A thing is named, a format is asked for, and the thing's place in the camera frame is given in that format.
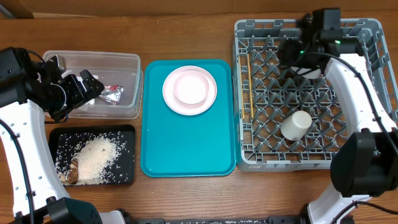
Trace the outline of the white napkin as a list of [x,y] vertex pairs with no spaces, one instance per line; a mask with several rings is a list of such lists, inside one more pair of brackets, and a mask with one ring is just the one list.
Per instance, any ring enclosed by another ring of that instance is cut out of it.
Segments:
[[[83,79],[82,77],[77,77],[77,80],[81,83],[83,83]],[[91,99],[90,101],[86,102],[84,105],[79,107],[79,110],[83,110],[83,111],[87,111],[88,108],[90,107],[90,105],[94,105],[95,104],[95,99]]]

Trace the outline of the brown food scrap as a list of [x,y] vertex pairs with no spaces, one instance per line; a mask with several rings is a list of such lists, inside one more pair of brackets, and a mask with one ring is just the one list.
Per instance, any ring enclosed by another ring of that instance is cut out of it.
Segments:
[[78,160],[73,159],[70,164],[70,170],[67,174],[60,174],[59,178],[63,184],[76,184],[78,182]]

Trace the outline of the red snack wrapper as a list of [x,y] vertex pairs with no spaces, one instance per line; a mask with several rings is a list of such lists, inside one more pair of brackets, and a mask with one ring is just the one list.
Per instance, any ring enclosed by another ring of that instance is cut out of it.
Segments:
[[100,93],[99,97],[102,100],[110,103],[111,105],[116,105],[120,102],[123,91],[124,91],[123,86],[119,85],[105,86],[104,90]]

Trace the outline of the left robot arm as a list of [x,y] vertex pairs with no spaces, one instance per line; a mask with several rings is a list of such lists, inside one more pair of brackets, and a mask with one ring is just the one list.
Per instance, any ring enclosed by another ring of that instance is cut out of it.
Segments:
[[73,200],[55,170],[45,135],[45,114],[66,122],[75,108],[96,98],[104,85],[89,71],[63,76],[63,57],[33,61],[33,51],[1,50],[1,141],[14,191],[14,223],[42,223],[65,213],[65,222],[100,216],[92,204]]

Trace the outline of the white paper cup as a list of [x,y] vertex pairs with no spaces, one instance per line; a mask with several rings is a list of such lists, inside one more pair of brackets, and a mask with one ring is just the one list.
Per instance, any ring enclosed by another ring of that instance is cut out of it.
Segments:
[[312,125],[312,117],[305,111],[296,111],[284,119],[280,125],[280,131],[286,139],[298,141],[304,137]]

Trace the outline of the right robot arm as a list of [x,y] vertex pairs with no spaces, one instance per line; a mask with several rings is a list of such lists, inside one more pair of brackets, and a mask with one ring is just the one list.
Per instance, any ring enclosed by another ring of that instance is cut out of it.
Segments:
[[307,206],[309,223],[341,223],[358,205],[397,188],[397,125],[381,105],[356,38],[315,34],[283,40],[282,69],[320,70],[331,83],[349,138],[330,165],[331,184]]

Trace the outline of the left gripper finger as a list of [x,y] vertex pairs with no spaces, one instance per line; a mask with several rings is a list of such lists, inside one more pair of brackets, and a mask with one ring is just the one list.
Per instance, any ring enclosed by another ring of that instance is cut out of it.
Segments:
[[82,70],[80,72],[80,77],[83,82],[94,82],[97,81],[97,79],[88,71],[88,70]]
[[79,82],[81,83],[80,91],[81,91],[81,103],[87,103],[90,100],[98,97],[101,92],[104,90],[104,85],[96,78],[79,78]]

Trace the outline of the grey bowl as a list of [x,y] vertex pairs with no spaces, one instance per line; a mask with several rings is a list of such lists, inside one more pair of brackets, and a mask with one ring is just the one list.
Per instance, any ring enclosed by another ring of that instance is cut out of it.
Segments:
[[321,75],[321,70],[312,70],[309,68],[298,68],[298,67],[291,67],[292,71],[296,73],[298,76],[307,78],[307,79],[316,79]]

